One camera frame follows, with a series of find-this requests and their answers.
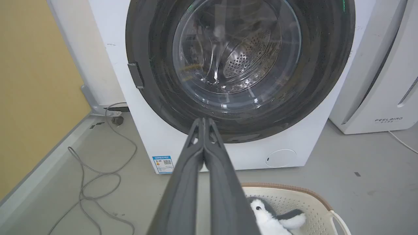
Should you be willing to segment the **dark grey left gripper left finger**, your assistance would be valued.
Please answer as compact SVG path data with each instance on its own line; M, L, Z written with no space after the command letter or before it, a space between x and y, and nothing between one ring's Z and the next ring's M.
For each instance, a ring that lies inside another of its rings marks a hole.
M158 204L148 235L194 235L198 173L203 166L203 118L196 119Z

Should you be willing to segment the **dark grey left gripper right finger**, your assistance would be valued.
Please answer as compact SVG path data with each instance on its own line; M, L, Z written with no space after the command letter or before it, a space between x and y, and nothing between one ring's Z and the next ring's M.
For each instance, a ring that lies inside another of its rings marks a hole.
M203 157L210 172L212 235L259 235L221 135L212 119L204 119Z

